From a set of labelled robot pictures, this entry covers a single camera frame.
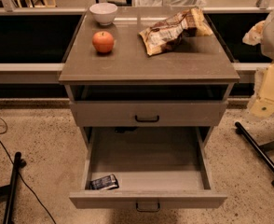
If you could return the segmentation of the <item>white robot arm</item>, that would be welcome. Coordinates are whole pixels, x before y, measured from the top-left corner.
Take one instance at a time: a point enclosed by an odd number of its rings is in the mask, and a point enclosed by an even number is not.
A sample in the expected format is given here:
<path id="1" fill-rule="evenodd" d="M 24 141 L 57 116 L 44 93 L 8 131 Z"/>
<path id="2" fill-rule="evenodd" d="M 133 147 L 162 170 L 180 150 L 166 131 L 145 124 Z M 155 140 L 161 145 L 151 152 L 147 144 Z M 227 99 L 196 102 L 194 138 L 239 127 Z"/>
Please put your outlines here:
<path id="1" fill-rule="evenodd" d="M 254 95 L 248 104 L 249 112 L 260 118 L 268 118 L 274 113 L 274 8 L 264 21 L 254 25 L 242 38 L 242 42 L 261 45 L 261 53 L 271 60 L 265 69 L 259 69 L 262 77 L 255 81 Z"/>

